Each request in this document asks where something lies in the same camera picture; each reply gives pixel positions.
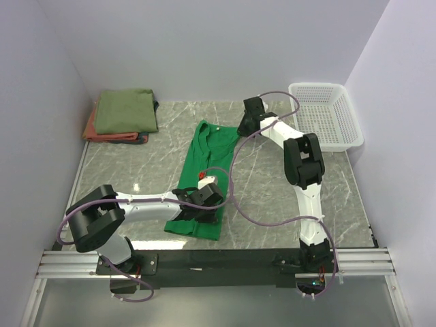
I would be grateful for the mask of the olive green graphic tank top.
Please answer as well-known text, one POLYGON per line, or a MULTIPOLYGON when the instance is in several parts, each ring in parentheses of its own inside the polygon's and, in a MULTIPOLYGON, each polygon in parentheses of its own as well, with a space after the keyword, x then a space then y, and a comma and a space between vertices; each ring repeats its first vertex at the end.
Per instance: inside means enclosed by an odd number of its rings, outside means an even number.
POLYGON ((105 90, 96 105, 97 134, 155 133, 158 131, 151 89, 105 90))

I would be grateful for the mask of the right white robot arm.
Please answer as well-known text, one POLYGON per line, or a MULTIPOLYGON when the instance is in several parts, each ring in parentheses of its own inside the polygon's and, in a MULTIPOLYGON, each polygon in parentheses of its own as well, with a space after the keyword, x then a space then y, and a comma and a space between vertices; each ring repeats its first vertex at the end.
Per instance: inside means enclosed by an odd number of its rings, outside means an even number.
POLYGON ((275 113, 266 112, 259 96, 243 103, 245 110, 238 134, 246 138, 260 134, 283 150, 285 177, 294 188, 302 218, 297 265, 313 272, 332 259, 328 235, 322 227, 321 188, 325 165, 319 140, 316 134, 297 131, 275 113))

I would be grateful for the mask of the bright green tank top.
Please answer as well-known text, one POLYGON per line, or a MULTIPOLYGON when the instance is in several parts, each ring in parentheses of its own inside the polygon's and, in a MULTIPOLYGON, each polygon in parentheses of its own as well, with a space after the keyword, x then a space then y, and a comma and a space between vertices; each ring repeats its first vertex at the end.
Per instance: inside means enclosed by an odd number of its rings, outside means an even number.
MULTIPOLYGON (((200 121, 187 151, 178 188, 185 189, 196 186, 201 172, 210 167, 217 167, 218 170, 211 170, 209 173, 217 177, 217 185, 225 195, 228 190, 228 178, 224 171, 230 169, 238 139, 236 127, 225 127, 213 125, 205 120, 200 121)), ((165 224, 164 231, 194 238, 219 240, 223 212, 223 207, 217 209, 216 223, 169 221, 165 224)))

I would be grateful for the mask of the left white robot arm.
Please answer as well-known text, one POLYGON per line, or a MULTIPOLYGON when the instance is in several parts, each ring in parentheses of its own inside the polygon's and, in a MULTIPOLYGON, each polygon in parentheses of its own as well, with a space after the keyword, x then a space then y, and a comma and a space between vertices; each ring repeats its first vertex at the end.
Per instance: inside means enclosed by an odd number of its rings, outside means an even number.
POLYGON ((79 253, 96 251, 122 274, 130 273, 141 259, 131 241, 118 232, 123 223, 137 221, 188 221, 216 223, 224 195, 215 181, 196 187, 139 196, 116 192, 102 185, 71 206, 67 212, 73 244, 79 253))

